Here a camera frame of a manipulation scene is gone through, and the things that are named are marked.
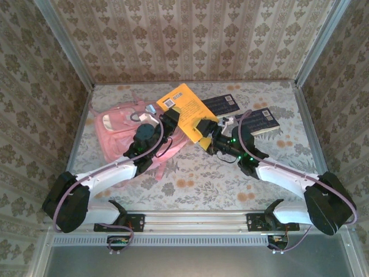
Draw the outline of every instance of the floral tablecloth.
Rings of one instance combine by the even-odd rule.
[[[92,104],[104,111],[119,102],[132,100],[131,92],[145,100],[157,100],[179,83],[97,85]],[[311,150],[293,93],[294,83],[188,83],[200,99],[231,93],[241,108],[269,107],[281,128],[255,137],[261,151],[287,165],[316,172]],[[96,169],[106,162],[95,134],[93,115],[88,114],[72,173]],[[232,160],[233,157],[222,157]],[[161,181],[155,170],[130,180],[122,188],[109,188],[95,201],[114,199],[128,210],[214,210],[265,209],[275,199],[301,201],[293,193],[274,184],[241,173],[236,163],[228,164],[208,155],[189,142],[168,160]]]

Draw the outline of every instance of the wire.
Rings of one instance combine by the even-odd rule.
[[[128,243],[126,244],[126,246],[121,250],[121,251],[125,251],[127,250],[128,246],[130,246],[133,242],[133,239],[134,239],[134,232],[131,228],[129,227],[126,227],[126,226],[120,226],[120,225],[110,225],[110,224],[105,224],[105,223],[98,223],[99,225],[103,226],[103,227],[107,227],[107,228],[117,228],[117,229],[124,229],[124,230],[127,230],[131,233],[131,237],[128,241]],[[108,243],[108,249],[110,251],[112,251],[111,249],[111,244],[113,241],[117,241],[119,239],[122,239],[122,238],[125,238],[125,237],[114,237],[114,238],[110,238],[109,239],[109,243]]]
[[[237,160],[238,160],[237,158],[236,158],[233,162],[229,162],[229,161],[227,161],[227,160],[223,160],[223,159],[219,158],[219,156],[218,156],[218,152],[217,152],[217,158],[218,158],[218,159],[220,159],[222,162],[226,162],[226,163],[234,163],[235,161],[237,161]]]
[[[146,152],[136,156],[136,157],[133,157],[132,159],[127,159],[127,160],[123,160],[119,163],[113,163],[111,165],[108,165],[108,166],[105,166],[103,167],[102,169],[99,169],[93,173],[91,173],[90,175],[87,175],[85,176],[84,178],[81,178],[79,179],[77,182],[75,182],[74,184],[72,184],[72,186],[70,186],[70,188],[68,188],[68,190],[64,193],[64,195],[62,196],[62,198],[60,199],[58,205],[57,205],[57,208],[55,209],[55,212],[54,212],[54,217],[52,218],[52,228],[54,229],[54,231],[56,233],[61,233],[62,231],[60,229],[58,229],[58,226],[57,226],[57,218],[58,218],[58,214],[59,214],[59,211],[60,211],[60,208],[62,207],[64,201],[66,200],[67,196],[69,195],[69,193],[76,187],[78,186],[79,184],[81,184],[82,182],[84,181],[87,181],[89,178],[92,178],[92,177],[95,177],[113,167],[119,167],[125,163],[128,163],[128,162],[132,162],[134,160],[137,160],[137,159],[140,159],[141,157],[143,156],[146,156],[148,153],[152,152],[161,142],[161,139],[163,138],[163,135],[164,135],[164,126],[163,126],[163,123],[161,122],[161,120],[158,118],[158,116],[154,115],[153,113],[149,113],[147,111],[136,111],[134,113],[132,113],[131,117],[134,116],[134,115],[138,115],[138,114],[149,114],[151,115],[154,119],[156,119],[159,124],[160,124],[160,137],[157,141],[157,143],[149,150],[147,150]]]
[[[307,236],[307,233],[309,233],[310,229],[311,229],[312,225],[309,226],[309,228],[306,230],[305,234],[301,237],[301,239],[294,245],[294,246],[291,246],[291,247],[286,247],[285,249],[280,249],[277,245],[274,245],[274,244],[271,244],[269,243],[269,245],[271,245],[272,247],[276,248],[275,250],[278,251],[278,252],[287,252],[287,251],[290,251],[292,249],[295,249],[296,247],[298,247],[301,242],[306,238]]]
[[[169,148],[171,148],[172,143],[173,143],[173,139],[172,139],[172,137],[169,137],[169,139],[171,139],[171,143],[169,143],[168,148],[167,148],[167,149],[165,149],[165,151],[164,151],[163,153],[161,153],[159,156],[156,156],[156,154],[155,154],[155,157],[160,158],[160,157],[161,157],[161,156],[163,156],[165,153],[167,153],[167,151],[169,150]]]
[[[345,197],[343,196],[341,193],[339,193],[338,191],[336,191],[335,189],[331,188],[330,186],[326,185],[325,183],[323,183],[322,181],[318,180],[318,179],[315,179],[311,176],[308,176],[308,175],[305,175],[303,173],[300,173],[296,170],[293,170],[293,169],[290,169],[288,167],[285,167],[285,166],[282,166],[281,164],[275,164],[275,163],[272,163],[268,160],[263,160],[263,159],[260,159],[259,157],[255,156],[254,154],[252,154],[245,146],[245,144],[243,143],[243,140],[242,140],[242,133],[241,133],[241,127],[242,127],[242,121],[248,117],[249,115],[251,114],[251,110],[247,110],[241,117],[240,121],[239,121],[239,124],[238,124],[238,138],[239,138],[239,141],[240,141],[240,144],[242,146],[242,148],[246,151],[247,154],[249,154],[252,158],[254,158],[255,160],[258,160],[259,162],[261,163],[266,163],[270,166],[273,166],[273,167],[278,167],[279,169],[282,169],[284,171],[287,171],[289,173],[292,173],[292,174],[295,174],[299,177],[302,177],[302,178],[305,178],[307,180],[310,180],[310,181],[313,181],[319,185],[321,185],[323,188],[325,188],[326,190],[332,192],[333,194],[335,194],[336,196],[338,196],[352,211],[352,214],[353,214],[353,219],[351,221],[348,221],[346,222],[345,224],[346,225],[350,225],[350,224],[354,224],[356,221],[357,221],[357,211],[355,209],[355,207],[352,205],[352,203]]]

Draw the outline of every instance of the pink backpack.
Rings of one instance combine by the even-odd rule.
[[[152,104],[159,116],[164,111],[154,102],[144,102],[134,92],[132,92],[133,102],[121,103],[103,113],[96,112],[89,104],[90,112],[95,116],[95,130],[99,143],[104,152],[106,162],[111,163],[120,158],[125,153],[129,145],[133,142],[133,136],[140,122],[130,120],[130,115],[135,111],[145,111],[147,105]],[[173,157],[188,142],[188,137],[181,129],[176,128],[172,136],[172,145],[170,149],[162,156],[161,154],[168,148],[170,141],[164,144],[157,157],[153,158],[152,165],[148,170],[158,167],[156,179],[161,180],[164,174],[166,161]]]

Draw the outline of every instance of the purple cable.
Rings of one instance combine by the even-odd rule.
[[[284,166],[282,166],[282,165],[280,165],[280,164],[274,164],[274,163],[272,163],[272,162],[270,162],[270,161],[267,161],[267,160],[263,160],[263,159],[260,159],[259,157],[256,157],[255,155],[253,155],[247,148],[246,148],[246,146],[245,146],[245,144],[243,143],[243,141],[242,141],[242,136],[241,136],[241,126],[242,126],[242,121],[246,118],[246,117],[248,117],[249,115],[251,114],[251,110],[247,110],[243,115],[242,115],[242,117],[241,117],[241,119],[240,119],[240,121],[239,121],[239,124],[238,124],[238,138],[239,138],[239,141],[240,141],[240,144],[241,144],[241,146],[242,146],[242,148],[246,151],[246,153],[247,154],[249,154],[251,157],[253,157],[255,160],[258,160],[259,162],[261,162],[261,163],[266,163],[266,164],[268,164],[268,165],[270,165],[270,166],[273,166],[273,167],[278,167],[278,168],[280,168],[280,169],[282,169],[282,170],[285,170],[285,171],[287,171],[287,172],[290,172],[290,173],[292,173],[292,174],[295,174],[295,175],[297,175],[297,176],[299,176],[299,177],[303,177],[303,178],[306,178],[306,179],[308,179],[308,180],[310,180],[310,181],[313,181],[313,182],[315,182],[315,183],[317,183],[317,184],[320,184],[323,188],[325,188],[326,190],[328,190],[328,191],[330,191],[330,192],[332,192],[332,193],[334,193],[335,195],[337,195],[343,202],[345,202],[345,204],[351,209],[351,211],[352,211],[352,214],[353,214],[353,219],[352,219],[352,221],[349,221],[349,222],[346,222],[345,224],[346,225],[349,225],[349,224],[354,224],[356,221],[357,221],[357,212],[356,212],[356,209],[355,209],[355,207],[351,204],[351,202],[345,197],[345,196],[343,196],[341,193],[339,193],[338,191],[336,191],[335,189],[333,189],[333,188],[331,188],[330,186],[327,186],[325,183],[323,183],[322,181],[319,181],[319,180],[317,180],[317,179],[315,179],[315,178],[313,178],[313,177],[310,177],[310,176],[308,176],[308,175],[305,175],[305,174],[303,174],[303,173],[300,173],[300,172],[298,172],[298,171],[295,171],[295,170],[293,170],[293,169],[289,169],[289,168],[287,168],[287,167],[284,167]]]
[[[274,244],[269,244],[271,245],[272,247],[276,248],[275,250],[278,251],[278,252],[287,252],[287,251],[290,251],[292,249],[295,249],[296,247],[298,247],[301,242],[306,238],[307,236],[307,233],[309,233],[310,229],[311,229],[311,226],[309,226],[309,228],[306,230],[305,234],[302,236],[302,238],[292,247],[288,247],[288,248],[285,248],[284,250],[280,249],[278,246],[274,245]]]
[[[103,226],[103,227],[107,227],[107,228],[117,228],[117,229],[124,229],[124,230],[127,230],[131,233],[131,238],[129,239],[128,243],[126,244],[126,246],[121,250],[121,251],[125,251],[127,250],[128,246],[130,246],[133,242],[133,239],[134,239],[134,232],[131,228],[128,228],[126,226],[120,226],[120,225],[109,225],[109,224],[105,224],[105,223],[98,223],[99,225]],[[112,250],[111,249],[111,243],[113,241],[116,241],[118,240],[120,237],[114,237],[114,238],[110,238],[109,240],[109,243],[108,243],[108,249],[109,250]]]
[[[140,155],[138,155],[138,156],[136,156],[136,157],[134,157],[134,158],[132,158],[132,159],[128,159],[128,160],[124,160],[124,161],[121,161],[121,162],[119,162],[119,163],[117,163],[117,164],[111,164],[111,165],[109,165],[109,166],[105,166],[105,167],[103,167],[102,169],[100,169],[100,170],[97,170],[97,171],[95,171],[94,173],[92,173],[91,175],[87,175],[86,177],[84,177],[84,178],[82,178],[82,179],[80,179],[80,180],[78,180],[77,182],[75,182],[74,184],[72,184],[72,186],[70,187],[70,188],[68,188],[68,190],[64,193],[64,195],[62,196],[62,198],[60,199],[60,201],[59,201],[59,203],[58,203],[58,206],[57,206],[57,208],[55,209],[55,213],[54,213],[54,217],[52,218],[52,228],[54,229],[54,231],[56,232],[56,233],[61,233],[62,231],[61,230],[59,230],[58,229],[58,226],[57,226],[57,218],[58,218],[58,214],[59,214],[59,211],[60,211],[60,208],[61,208],[61,206],[63,205],[63,203],[64,203],[64,201],[65,201],[65,199],[67,198],[67,196],[70,194],[70,192],[76,187],[76,186],[78,186],[80,183],[82,183],[82,182],[84,182],[84,181],[86,181],[86,180],[88,180],[89,178],[92,178],[92,177],[94,177],[94,176],[97,176],[98,174],[100,174],[100,173],[102,173],[102,172],[105,172],[105,171],[107,171],[107,170],[109,170],[109,169],[111,169],[111,168],[113,168],[113,167],[116,167],[116,166],[121,166],[122,164],[125,164],[125,163],[128,163],[128,162],[132,162],[132,161],[134,161],[134,160],[137,160],[137,159],[139,159],[139,158],[141,158],[141,157],[143,157],[143,156],[146,156],[148,153],[150,153],[150,152],[152,152],[159,144],[160,144],[160,142],[161,142],[161,139],[163,138],[163,135],[164,135],[164,126],[163,126],[163,123],[161,123],[161,120],[156,116],[156,115],[154,115],[154,114],[152,114],[152,113],[149,113],[149,112],[147,112],[147,111],[136,111],[136,112],[134,112],[134,113],[132,113],[132,115],[131,116],[134,116],[134,115],[138,115],[138,114],[149,114],[149,115],[151,115],[154,119],[156,119],[158,122],[159,122],[159,125],[160,125],[160,137],[159,137],[159,139],[158,139],[158,141],[157,141],[157,143],[151,148],[151,149],[149,149],[149,150],[147,150],[145,153],[142,153],[142,154],[140,154]]]

